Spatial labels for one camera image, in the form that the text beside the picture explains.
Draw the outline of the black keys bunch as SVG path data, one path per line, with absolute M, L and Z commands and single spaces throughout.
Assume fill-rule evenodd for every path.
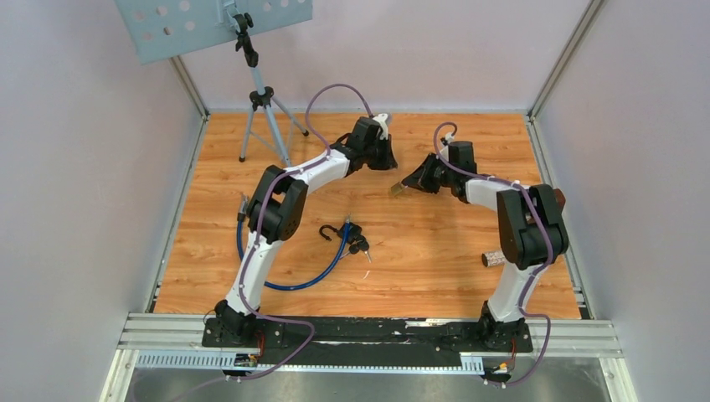
M 362 252 L 368 259 L 368 262 L 372 263 L 373 260 L 372 256 L 370 255 L 369 249 L 370 245 L 367 241 L 367 238 L 362 234 L 355 235 L 352 239 L 352 243 L 348 247 L 348 251 L 351 255 L 356 255 L 358 252 Z

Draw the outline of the brass padlock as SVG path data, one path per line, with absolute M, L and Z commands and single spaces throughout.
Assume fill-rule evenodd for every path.
M 397 196 L 399 196 L 406 188 L 407 188 L 407 186 L 406 186 L 405 184 L 403 184 L 403 183 L 396 183 L 395 185 L 393 185 L 393 186 L 390 188 L 389 193 L 390 193 L 390 195 L 391 195 L 392 197 L 397 197 Z

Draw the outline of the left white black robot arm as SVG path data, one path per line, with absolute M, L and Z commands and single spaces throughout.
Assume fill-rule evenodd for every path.
M 255 339 L 267 276 L 282 245 L 299 228 L 308 195 L 362 167 L 396 168 L 391 120 L 387 113 L 361 116 L 343 142 L 327 146 L 318 157 L 264 171 L 245 210 L 249 236 L 238 275 L 227 296 L 215 305 L 215 316 L 205 323 L 205 347 L 245 348 Z

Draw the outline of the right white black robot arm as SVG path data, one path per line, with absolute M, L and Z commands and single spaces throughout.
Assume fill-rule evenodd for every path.
M 496 290 L 481 309 L 473 339 L 489 351 L 520 345 L 533 288 L 569 247 L 557 190 L 478 173 L 474 147 L 468 141 L 448 142 L 430 153 L 401 185 L 424 193 L 448 188 L 461 202 L 496 212 L 505 263 Z

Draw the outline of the blue cable lock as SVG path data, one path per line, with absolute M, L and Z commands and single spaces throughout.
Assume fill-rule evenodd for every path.
M 326 256 L 322 258 L 324 265 L 316 268 L 307 268 L 306 274 L 297 276 L 296 279 L 287 281 L 267 279 L 265 281 L 267 288 L 275 291 L 293 292 L 315 286 L 326 279 L 345 258 L 353 256 L 348 251 L 353 237 L 355 235 L 365 236 L 363 227 L 350 218 L 346 218 L 339 227 L 324 224 L 319 227 L 318 233 L 326 241 L 335 241 L 334 246 L 326 247 Z

